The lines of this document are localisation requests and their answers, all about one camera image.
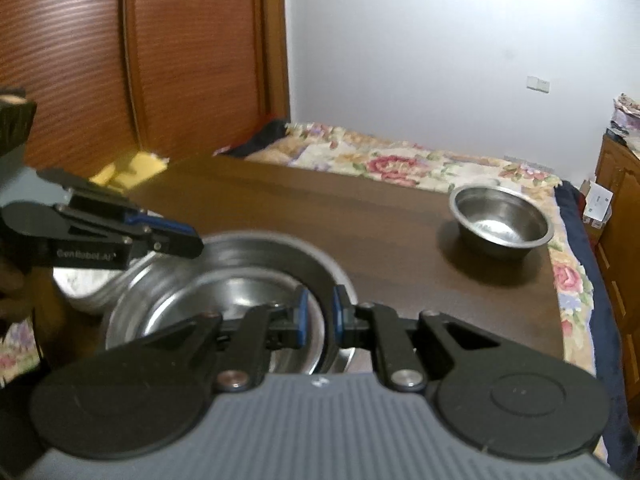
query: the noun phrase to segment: large metal basin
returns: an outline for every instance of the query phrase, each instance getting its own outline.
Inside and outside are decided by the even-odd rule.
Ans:
[[[353,350],[338,350],[330,330],[332,291],[346,286],[345,272],[318,248],[273,232],[229,232],[205,238],[195,260],[158,255],[133,277],[116,307],[104,318],[103,348],[132,341],[202,312],[225,319],[241,317],[250,307],[287,303],[299,284],[309,291],[305,348],[274,352],[273,372],[344,371]]]

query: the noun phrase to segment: person's hand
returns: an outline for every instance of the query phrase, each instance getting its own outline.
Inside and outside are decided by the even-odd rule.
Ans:
[[[34,304],[28,281],[28,276],[0,256],[0,320],[5,324],[22,321],[31,314]]]

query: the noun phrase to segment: brown wardrobe door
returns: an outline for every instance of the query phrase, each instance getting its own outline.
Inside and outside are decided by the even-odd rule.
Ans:
[[[244,140],[261,115],[255,0],[125,0],[145,149],[172,159]]]
[[[120,0],[0,0],[0,86],[38,103],[26,162],[87,176],[137,149]]]

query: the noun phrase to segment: white wall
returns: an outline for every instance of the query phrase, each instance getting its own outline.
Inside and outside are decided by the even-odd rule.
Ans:
[[[516,156],[581,182],[612,99],[640,98],[640,0],[286,2],[295,121]]]

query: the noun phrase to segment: bowl rim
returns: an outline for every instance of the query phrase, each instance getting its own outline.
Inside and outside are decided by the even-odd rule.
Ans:
[[[457,196],[461,192],[467,189],[492,189],[492,190],[500,191],[506,194],[510,194],[511,196],[515,196],[521,200],[524,200],[524,202],[527,202],[531,204],[534,208],[536,208],[540,212],[540,214],[543,216],[546,222],[546,233],[542,237],[537,238],[536,240],[532,240],[530,242],[510,242],[507,240],[503,240],[502,238],[498,238],[497,236],[491,235],[486,231],[482,231],[478,229],[460,212],[460,210],[458,209],[458,205],[456,204]],[[483,184],[465,184],[464,186],[455,188],[449,194],[449,209],[453,213],[453,216],[455,216],[456,220],[460,224],[462,224],[465,228],[469,229],[473,234],[483,238],[484,240],[490,241],[492,243],[495,243],[502,247],[507,247],[510,249],[533,249],[535,247],[539,247],[541,245],[549,243],[549,241],[554,235],[554,226],[550,218],[548,217],[548,215],[544,211],[542,211],[542,209],[540,209],[540,206],[536,204],[536,202],[534,202],[528,196],[524,195],[523,193],[520,193],[519,191],[516,191],[513,189],[509,189],[508,187],[486,186]]]

